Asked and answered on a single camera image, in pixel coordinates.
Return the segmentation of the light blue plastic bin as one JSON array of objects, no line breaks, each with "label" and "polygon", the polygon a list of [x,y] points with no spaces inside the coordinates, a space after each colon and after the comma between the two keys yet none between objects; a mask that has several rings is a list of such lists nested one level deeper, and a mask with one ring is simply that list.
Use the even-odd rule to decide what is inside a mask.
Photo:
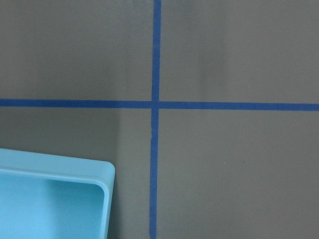
[{"label": "light blue plastic bin", "polygon": [[1,238],[105,239],[114,179],[110,162],[1,149]]}]

